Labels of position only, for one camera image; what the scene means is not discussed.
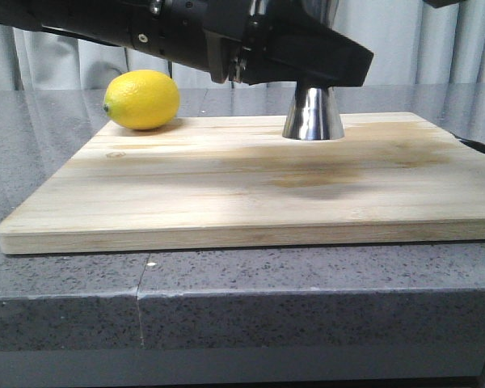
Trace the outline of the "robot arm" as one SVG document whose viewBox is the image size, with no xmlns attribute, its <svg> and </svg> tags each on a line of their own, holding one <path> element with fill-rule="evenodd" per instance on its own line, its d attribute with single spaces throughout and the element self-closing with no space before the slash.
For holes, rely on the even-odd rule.
<svg viewBox="0 0 485 388">
<path fill-rule="evenodd" d="M 453 6 L 465 2 L 466 0 L 423 0 L 423 2 L 434 9 L 446 6 Z"/>
</svg>

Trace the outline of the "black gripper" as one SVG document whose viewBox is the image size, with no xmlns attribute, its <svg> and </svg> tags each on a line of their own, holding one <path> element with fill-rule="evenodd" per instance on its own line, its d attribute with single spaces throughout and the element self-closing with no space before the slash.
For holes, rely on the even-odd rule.
<svg viewBox="0 0 485 388">
<path fill-rule="evenodd" d="M 269 1 L 126 1 L 133 47 L 249 85 L 300 82 L 362 86 L 373 60 L 366 47 L 331 29 L 271 26 Z"/>
</svg>

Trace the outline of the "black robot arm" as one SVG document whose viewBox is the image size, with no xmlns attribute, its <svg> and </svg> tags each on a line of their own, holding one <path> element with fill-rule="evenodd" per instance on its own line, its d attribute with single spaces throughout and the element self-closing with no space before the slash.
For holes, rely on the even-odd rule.
<svg viewBox="0 0 485 388">
<path fill-rule="evenodd" d="M 361 86 L 373 60 L 299 1 L 0 1 L 0 24 L 135 49 L 216 83 Z"/>
</svg>

